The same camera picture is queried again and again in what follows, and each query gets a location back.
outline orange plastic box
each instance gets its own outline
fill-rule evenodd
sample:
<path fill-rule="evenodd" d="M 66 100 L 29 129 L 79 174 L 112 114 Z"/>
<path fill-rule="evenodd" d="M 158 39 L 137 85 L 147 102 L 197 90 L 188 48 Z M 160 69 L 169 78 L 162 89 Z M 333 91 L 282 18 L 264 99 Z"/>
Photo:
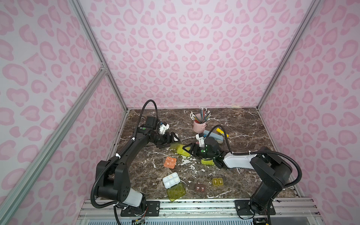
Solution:
<path fill-rule="evenodd" d="M 174 169 L 176 165 L 176 158 L 166 157 L 164 167 Z"/>

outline mounting plate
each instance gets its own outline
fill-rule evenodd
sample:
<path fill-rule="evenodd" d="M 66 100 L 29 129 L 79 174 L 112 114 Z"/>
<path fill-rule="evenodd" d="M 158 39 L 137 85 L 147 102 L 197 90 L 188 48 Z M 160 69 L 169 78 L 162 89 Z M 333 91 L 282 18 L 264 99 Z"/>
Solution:
<path fill-rule="evenodd" d="M 159 216 L 160 211 L 160 201 L 146 201 L 146 207 L 148 207 L 148 211 L 145 216 Z M 121 217 L 138 217 L 133 212 L 130 211 L 130 208 L 126 208 L 125 210 L 121 210 Z"/>
<path fill-rule="evenodd" d="M 238 213 L 238 216 L 252 216 L 254 215 L 254 213 L 252 213 L 252 211 L 249 210 L 249 200 L 235 200 L 235 209 L 236 212 Z M 275 215 L 275 208 L 273 206 L 273 204 L 271 203 L 272 208 L 270 209 L 270 215 Z"/>

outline pink leopard print wall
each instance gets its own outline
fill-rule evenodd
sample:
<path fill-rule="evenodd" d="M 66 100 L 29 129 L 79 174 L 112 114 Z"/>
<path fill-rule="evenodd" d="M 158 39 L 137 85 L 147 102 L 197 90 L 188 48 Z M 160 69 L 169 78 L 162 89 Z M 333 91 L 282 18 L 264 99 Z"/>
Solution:
<path fill-rule="evenodd" d="M 128 107 L 256 106 L 310 0 L 81 0 Z"/>
<path fill-rule="evenodd" d="M 1 204 L 99 63 L 66 0 L 0 5 Z"/>
<path fill-rule="evenodd" d="M 261 110 L 327 225 L 360 221 L 359 17 L 360 1 L 326 0 Z"/>
<path fill-rule="evenodd" d="M 104 78 L 9 225 L 75 224 L 123 114 Z"/>

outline dark marble surface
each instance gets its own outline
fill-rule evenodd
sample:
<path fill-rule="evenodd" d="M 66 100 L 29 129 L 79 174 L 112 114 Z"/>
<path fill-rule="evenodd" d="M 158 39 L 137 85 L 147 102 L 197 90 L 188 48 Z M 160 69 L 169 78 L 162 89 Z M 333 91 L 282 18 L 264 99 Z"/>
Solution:
<path fill-rule="evenodd" d="M 209 109 L 212 119 L 207 122 L 207 130 L 221 124 L 229 134 L 229 144 L 234 152 L 248 152 L 259 150 L 262 146 L 274 149 L 269 136 L 254 108 L 217 108 Z M 189 114 L 198 109 L 159 109 L 159 119 L 170 124 L 169 131 L 174 131 L 181 138 L 184 145 L 196 142 L 193 131 L 193 121 Z M 119 149 L 131 137 L 140 110 L 131 110 L 127 118 Z M 156 116 L 155 111 L 147 109 L 143 117 Z M 222 143 L 222 150 L 227 150 L 226 143 Z M 167 156 L 177 158 L 174 169 L 163 166 Z M 216 166 L 202 165 L 200 160 L 185 158 L 169 148 L 158 149 L 154 146 L 144 147 L 129 168 L 131 187 L 146 195 L 147 199 L 167 198 L 162 178 L 177 172 L 186 188 L 186 195 L 182 198 L 248 198 L 260 184 L 260 178 L 254 170 L 232 168 L 218 169 Z M 212 178 L 222 177 L 224 186 L 211 185 Z M 205 184 L 206 193 L 195 192 L 195 183 Z M 295 197 L 295 191 L 287 188 L 279 197 Z"/>

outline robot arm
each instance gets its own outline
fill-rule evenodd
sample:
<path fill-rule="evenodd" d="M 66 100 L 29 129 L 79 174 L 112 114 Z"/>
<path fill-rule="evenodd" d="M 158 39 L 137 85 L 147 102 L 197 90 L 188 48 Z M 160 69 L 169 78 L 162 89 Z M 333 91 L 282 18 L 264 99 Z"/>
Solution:
<path fill-rule="evenodd" d="M 146 199 L 142 193 L 131 188 L 128 169 L 140 150 L 149 142 L 158 148 L 166 148 L 171 143 L 178 142 L 179 138 L 174 132 L 167 132 L 169 125 L 162 123 L 156 117 L 148 116 L 145 124 L 139 126 L 123 149 L 108 161 L 100 161 L 96 166 L 96 177 L 104 171 L 105 167 L 116 160 L 105 172 L 96 185 L 95 195 L 101 198 L 111 199 L 132 206 L 136 214 L 145 211 Z"/>
<path fill-rule="evenodd" d="M 267 205 L 285 187 L 292 173 L 291 166 L 278 155 L 271 154 L 271 150 L 266 147 L 252 154 L 234 155 L 222 151 L 218 142 L 208 137 L 204 140 L 204 147 L 192 143 L 184 146 L 183 150 L 197 158 L 213 160 L 218 168 L 249 168 L 258 173 L 262 182 L 251 196 L 249 203 L 237 209 L 239 215 L 247 215 L 246 212 L 249 210 L 254 214 L 263 213 Z"/>

